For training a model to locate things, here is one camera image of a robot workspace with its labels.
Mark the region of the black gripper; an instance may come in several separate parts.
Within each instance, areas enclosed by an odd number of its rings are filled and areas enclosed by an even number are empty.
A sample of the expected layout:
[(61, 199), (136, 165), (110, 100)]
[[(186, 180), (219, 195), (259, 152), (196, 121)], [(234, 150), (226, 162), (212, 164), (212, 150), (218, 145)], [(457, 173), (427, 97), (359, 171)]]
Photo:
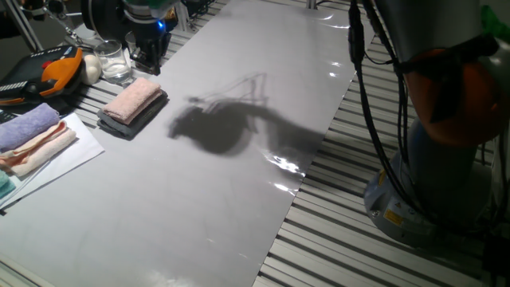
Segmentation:
[(171, 39), (171, 34), (167, 31), (164, 20), (156, 20), (150, 23), (134, 23), (133, 33), (135, 35), (136, 44), (139, 48), (135, 48), (130, 52), (130, 58), (135, 68), (148, 72), (149, 67), (146, 64), (144, 54), (150, 54), (152, 64), (152, 74), (158, 76), (161, 73), (160, 54), (165, 54)]

